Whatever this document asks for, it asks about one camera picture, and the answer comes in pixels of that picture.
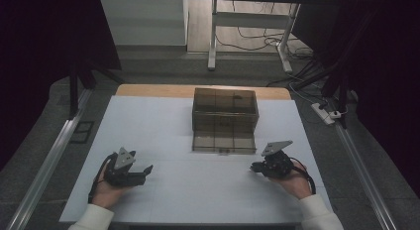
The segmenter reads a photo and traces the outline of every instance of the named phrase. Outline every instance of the power strip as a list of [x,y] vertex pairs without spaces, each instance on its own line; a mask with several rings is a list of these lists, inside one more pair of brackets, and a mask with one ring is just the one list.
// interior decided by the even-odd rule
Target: power strip
[[330,114],[327,113],[324,109],[319,109],[319,103],[314,103],[311,107],[315,110],[318,116],[324,121],[326,125],[331,125],[335,123],[334,120],[331,119]]

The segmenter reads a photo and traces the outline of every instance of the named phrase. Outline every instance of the transparent plastic box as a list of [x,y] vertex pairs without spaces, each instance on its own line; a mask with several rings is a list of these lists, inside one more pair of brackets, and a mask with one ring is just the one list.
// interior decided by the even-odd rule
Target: transparent plastic box
[[254,154],[259,120],[252,90],[196,88],[192,108],[192,150]]

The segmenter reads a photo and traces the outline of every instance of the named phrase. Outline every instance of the wall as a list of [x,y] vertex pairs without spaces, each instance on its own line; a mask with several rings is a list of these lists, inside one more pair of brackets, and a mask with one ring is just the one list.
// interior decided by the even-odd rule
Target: wall
[[101,2],[115,45],[186,45],[187,0]]

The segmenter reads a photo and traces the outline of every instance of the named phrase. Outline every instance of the forearm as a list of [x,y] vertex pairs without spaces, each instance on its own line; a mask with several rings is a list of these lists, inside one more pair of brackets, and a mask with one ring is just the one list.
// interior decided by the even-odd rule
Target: forearm
[[87,208],[74,225],[69,230],[107,230],[114,213],[108,209],[88,204]]
[[343,225],[337,215],[330,212],[321,195],[315,194],[299,200],[303,214],[302,228],[304,230],[343,230]]

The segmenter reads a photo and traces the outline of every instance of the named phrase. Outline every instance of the table leg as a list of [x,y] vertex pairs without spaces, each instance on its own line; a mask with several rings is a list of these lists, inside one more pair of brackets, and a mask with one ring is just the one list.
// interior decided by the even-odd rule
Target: table leg
[[216,68],[216,20],[217,20],[217,0],[212,1],[213,12],[211,16],[211,37],[209,62],[207,68],[213,71]]
[[290,61],[288,60],[287,54],[285,53],[284,50],[285,50],[286,45],[287,45],[288,37],[291,33],[291,29],[293,28],[294,20],[296,19],[297,11],[299,10],[299,4],[294,4],[294,5],[291,5],[291,6],[292,6],[292,9],[289,12],[289,19],[287,21],[287,25],[286,25],[286,28],[284,30],[282,40],[281,40],[280,44],[277,45],[277,51],[278,51],[278,54],[280,55],[280,59],[281,59],[281,63],[283,64],[284,72],[286,72],[286,73],[292,73],[293,72],[293,70],[291,69],[291,66],[290,66]]

